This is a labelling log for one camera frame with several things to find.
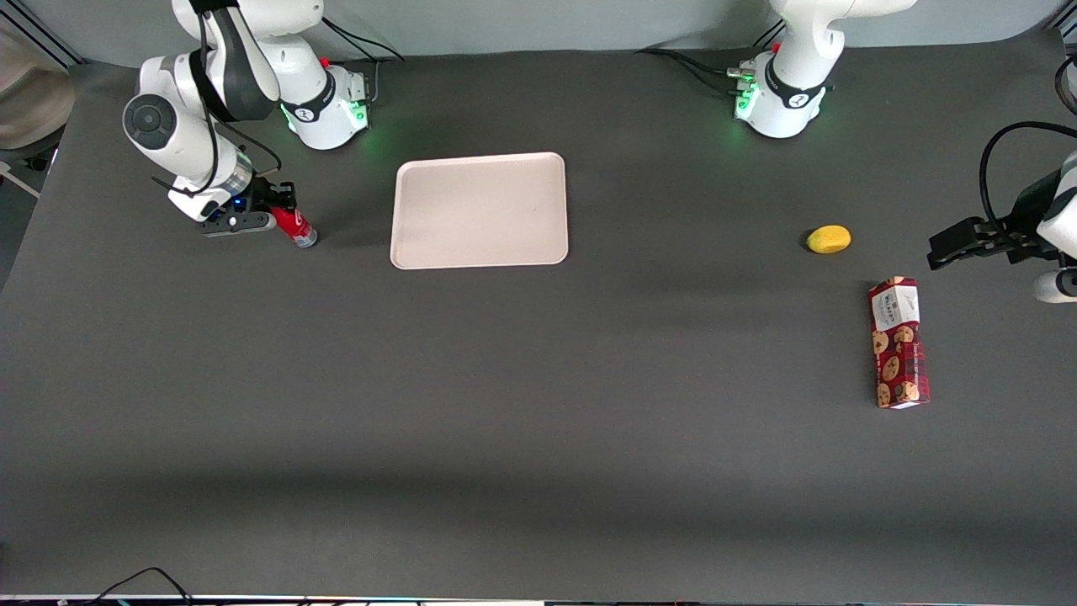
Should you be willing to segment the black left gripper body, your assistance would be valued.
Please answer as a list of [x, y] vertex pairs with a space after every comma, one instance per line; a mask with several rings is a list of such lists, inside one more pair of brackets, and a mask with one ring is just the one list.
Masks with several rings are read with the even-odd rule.
[[1029, 185], [1016, 197], [1011, 212], [997, 220], [999, 231], [1005, 232], [1001, 241], [1004, 242], [1009, 263], [1023, 263], [1031, 258], [1062, 263], [1062, 253], [1058, 246], [1049, 244], [1037, 232], [1040, 222], [1047, 217], [1048, 210], [1053, 205], [1060, 180], [1061, 169], [1055, 169]]

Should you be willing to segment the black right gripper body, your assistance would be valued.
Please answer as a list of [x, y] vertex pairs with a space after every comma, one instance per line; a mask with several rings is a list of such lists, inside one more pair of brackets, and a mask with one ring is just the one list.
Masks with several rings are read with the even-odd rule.
[[274, 208], [278, 208], [279, 192], [267, 179], [254, 179], [243, 192], [244, 223], [277, 223]]

